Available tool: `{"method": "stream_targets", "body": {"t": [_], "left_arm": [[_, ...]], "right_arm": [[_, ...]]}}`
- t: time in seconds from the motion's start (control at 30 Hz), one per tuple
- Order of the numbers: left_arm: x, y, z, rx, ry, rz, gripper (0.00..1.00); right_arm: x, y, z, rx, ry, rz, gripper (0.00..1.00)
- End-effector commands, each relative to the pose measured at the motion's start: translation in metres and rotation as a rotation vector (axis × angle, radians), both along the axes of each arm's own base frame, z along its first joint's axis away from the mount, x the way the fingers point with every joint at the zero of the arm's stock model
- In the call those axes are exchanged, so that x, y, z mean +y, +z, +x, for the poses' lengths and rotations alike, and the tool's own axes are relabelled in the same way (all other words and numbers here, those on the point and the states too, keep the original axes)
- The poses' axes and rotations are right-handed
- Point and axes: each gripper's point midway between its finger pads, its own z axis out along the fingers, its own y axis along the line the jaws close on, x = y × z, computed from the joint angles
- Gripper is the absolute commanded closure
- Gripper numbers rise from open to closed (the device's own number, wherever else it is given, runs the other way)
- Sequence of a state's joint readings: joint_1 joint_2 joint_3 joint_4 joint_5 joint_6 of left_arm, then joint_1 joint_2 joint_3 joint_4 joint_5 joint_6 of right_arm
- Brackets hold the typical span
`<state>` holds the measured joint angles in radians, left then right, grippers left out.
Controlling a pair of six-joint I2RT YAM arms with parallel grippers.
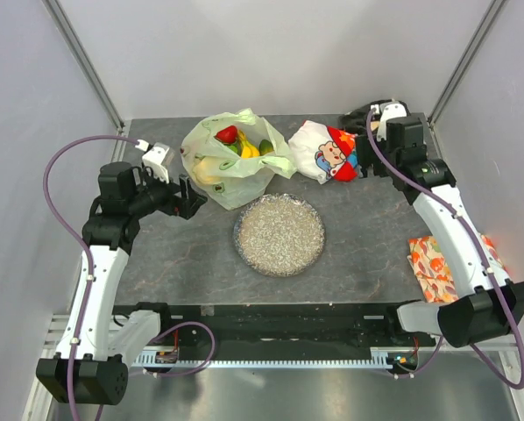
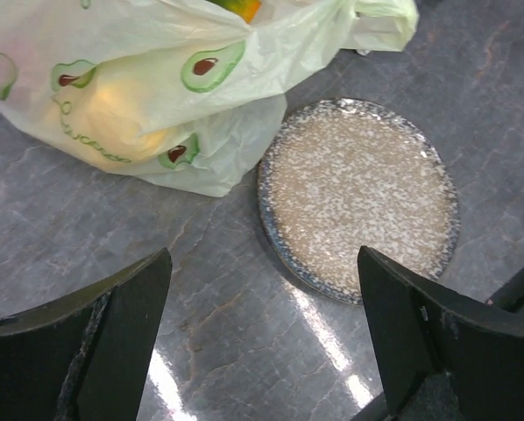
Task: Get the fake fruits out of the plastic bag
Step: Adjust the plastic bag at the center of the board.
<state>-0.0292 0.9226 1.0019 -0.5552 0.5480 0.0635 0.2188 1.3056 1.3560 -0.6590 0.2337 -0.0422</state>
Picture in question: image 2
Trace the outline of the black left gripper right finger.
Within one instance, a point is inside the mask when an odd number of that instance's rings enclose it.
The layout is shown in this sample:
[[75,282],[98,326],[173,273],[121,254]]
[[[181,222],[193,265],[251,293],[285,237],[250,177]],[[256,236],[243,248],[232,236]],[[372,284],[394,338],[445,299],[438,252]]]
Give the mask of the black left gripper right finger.
[[381,393],[360,420],[524,420],[524,268],[487,301],[358,253]]

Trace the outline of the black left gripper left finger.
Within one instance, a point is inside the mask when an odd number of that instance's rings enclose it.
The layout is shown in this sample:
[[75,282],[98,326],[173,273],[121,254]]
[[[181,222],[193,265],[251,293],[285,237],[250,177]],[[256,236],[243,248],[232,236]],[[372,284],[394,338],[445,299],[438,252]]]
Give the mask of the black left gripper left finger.
[[172,259],[116,274],[0,318],[0,420],[134,420]]

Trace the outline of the avocado print plastic bag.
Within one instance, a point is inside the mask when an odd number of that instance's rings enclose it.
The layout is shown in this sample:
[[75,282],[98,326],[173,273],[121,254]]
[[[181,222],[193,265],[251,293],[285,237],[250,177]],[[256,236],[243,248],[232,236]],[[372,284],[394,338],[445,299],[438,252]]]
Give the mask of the avocado print plastic bag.
[[287,92],[342,49],[400,52],[413,1],[0,1],[0,113],[101,170],[225,196]]

